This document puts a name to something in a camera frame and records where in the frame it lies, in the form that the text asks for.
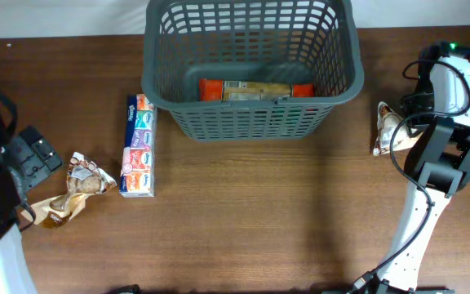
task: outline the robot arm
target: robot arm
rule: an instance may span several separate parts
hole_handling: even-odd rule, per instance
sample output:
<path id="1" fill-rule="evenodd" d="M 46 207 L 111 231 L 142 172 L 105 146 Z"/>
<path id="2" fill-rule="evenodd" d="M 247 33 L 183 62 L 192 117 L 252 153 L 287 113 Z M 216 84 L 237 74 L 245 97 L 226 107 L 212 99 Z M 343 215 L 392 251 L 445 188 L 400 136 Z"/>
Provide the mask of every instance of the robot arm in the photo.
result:
<path id="1" fill-rule="evenodd" d="M 26 193 L 59 169 L 63 161 L 33 127 L 12 138 L 16 107 L 3 95 L 13 119 L 5 127 L 0 116 L 0 293 L 36 293 L 21 246 L 16 208 L 27 207 Z"/>
<path id="2" fill-rule="evenodd" d="M 423 254 L 440 214 L 450 201 L 450 196 L 441 191 L 428 189 L 428 192 L 435 205 L 432 207 L 432 214 L 422 232 L 405 251 L 395 258 L 394 261 L 380 268 L 377 273 L 380 281 L 389 281 L 390 286 L 405 291 L 416 289 Z M 422 191 L 417 190 L 415 184 L 409 182 L 404 212 L 398 224 L 397 232 L 393 237 L 391 249 L 385 259 L 400 250 L 413 236 L 420 226 L 427 209 L 428 205 L 425 195 Z"/>
<path id="3" fill-rule="evenodd" d="M 16 224 L 0 239 L 0 293 L 37 293 L 24 260 L 21 233 Z"/>
<path id="4" fill-rule="evenodd" d="M 423 191 L 410 182 L 406 206 L 384 261 L 396 257 L 385 264 L 382 262 L 372 273 L 362 275 L 350 293 L 424 293 L 416 291 L 417 278 L 432 231 L 453 195 L 470 180 L 470 107 L 465 114 L 453 118 L 430 114 L 432 111 L 454 114 L 468 107 L 470 49 L 442 42 L 424 51 L 420 59 L 425 62 L 419 65 L 415 93 L 402 98 L 401 106 L 406 117 L 422 113 L 408 125 L 412 136 L 422 131 L 423 134 L 409 152 L 404 172 L 425 187 L 431 205 Z M 432 60 L 452 65 L 465 81 L 451 68 L 434 64 Z M 448 145 L 455 145 L 460 154 L 451 154 Z"/>

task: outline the white wall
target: white wall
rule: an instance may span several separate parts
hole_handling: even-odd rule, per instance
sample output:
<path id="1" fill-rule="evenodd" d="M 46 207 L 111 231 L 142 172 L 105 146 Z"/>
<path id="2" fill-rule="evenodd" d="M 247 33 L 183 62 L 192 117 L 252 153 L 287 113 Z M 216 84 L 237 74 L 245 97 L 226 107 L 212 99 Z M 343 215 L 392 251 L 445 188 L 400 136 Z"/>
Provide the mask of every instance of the white wall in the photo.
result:
<path id="1" fill-rule="evenodd" d="M 0 0 L 0 38 L 144 32 L 149 0 Z M 359 28 L 470 25 L 470 0 L 352 0 Z"/>

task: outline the gray plastic basket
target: gray plastic basket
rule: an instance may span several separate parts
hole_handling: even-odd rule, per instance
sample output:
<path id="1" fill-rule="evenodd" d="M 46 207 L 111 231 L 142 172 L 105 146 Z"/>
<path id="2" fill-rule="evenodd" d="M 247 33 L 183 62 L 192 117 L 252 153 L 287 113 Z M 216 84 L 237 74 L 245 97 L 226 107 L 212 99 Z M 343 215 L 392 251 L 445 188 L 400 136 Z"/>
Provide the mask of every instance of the gray plastic basket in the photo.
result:
<path id="1" fill-rule="evenodd" d="M 313 98 L 200 101 L 199 78 L 314 83 Z M 364 83 L 349 0 L 151 0 L 142 87 L 196 140 L 303 137 Z"/>

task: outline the plastic wrapper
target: plastic wrapper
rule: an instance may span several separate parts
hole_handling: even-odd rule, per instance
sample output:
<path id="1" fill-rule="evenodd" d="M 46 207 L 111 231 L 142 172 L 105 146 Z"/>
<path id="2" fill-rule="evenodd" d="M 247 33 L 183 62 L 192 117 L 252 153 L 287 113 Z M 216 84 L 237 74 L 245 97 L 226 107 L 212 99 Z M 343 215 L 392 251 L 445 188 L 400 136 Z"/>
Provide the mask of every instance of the plastic wrapper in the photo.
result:
<path id="1" fill-rule="evenodd" d="M 201 101 L 275 100 L 288 97 L 314 97 L 312 83 L 288 85 L 273 82 L 241 82 L 201 78 Z"/>
<path id="2" fill-rule="evenodd" d="M 122 153 L 121 195 L 153 197 L 154 143 L 157 109 L 145 95 L 129 96 L 126 139 Z"/>
<path id="3" fill-rule="evenodd" d="M 379 103 L 378 122 L 376 123 L 379 134 L 376 138 L 375 147 L 373 148 L 374 156 L 389 153 L 392 134 L 402 120 L 403 118 L 395 113 L 385 102 Z M 415 145 L 418 139 L 419 136 L 410 138 L 407 126 L 402 126 L 398 130 L 397 137 L 394 141 L 394 151 L 409 149 Z"/>
<path id="4" fill-rule="evenodd" d="M 102 194 L 117 185 L 105 171 L 82 154 L 75 152 L 70 159 L 66 177 L 68 191 L 33 204 L 36 213 L 35 225 L 44 228 L 58 228 L 72 220 L 86 206 L 86 199 L 95 194 Z M 23 211 L 22 215 L 32 221 L 32 216 Z"/>

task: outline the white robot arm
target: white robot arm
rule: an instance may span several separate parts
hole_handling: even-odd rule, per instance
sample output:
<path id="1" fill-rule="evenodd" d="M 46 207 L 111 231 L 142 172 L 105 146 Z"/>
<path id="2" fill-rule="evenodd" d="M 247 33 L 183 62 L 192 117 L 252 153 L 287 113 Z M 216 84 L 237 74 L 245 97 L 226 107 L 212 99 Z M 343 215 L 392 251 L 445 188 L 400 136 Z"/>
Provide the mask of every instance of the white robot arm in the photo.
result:
<path id="1" fill-rule="evenodd" d="M 17 225 L 13 225 L 0 239 L 0 294 L 14 293 L 37 293 L 24 260 Z"/>
<path id="2" fill-rule="evenodd" d="M 414 78 L 419 84 L 415 93 L 402 99 L 402 108 L 408 127 L 423 134 L 407 157 L 404 173 L 418 181 L 428 197 L 409 182 L 406 206 L 388 254 L 349 293 L 454 293 L 416 288 L 438 218 L 456 191 L 470 180 L 470 49 L 442 42 L 412 64 L 422 65 L 419 78 Z M 456 145 L 461 154 L 449 154 L 447 145 Z"/>

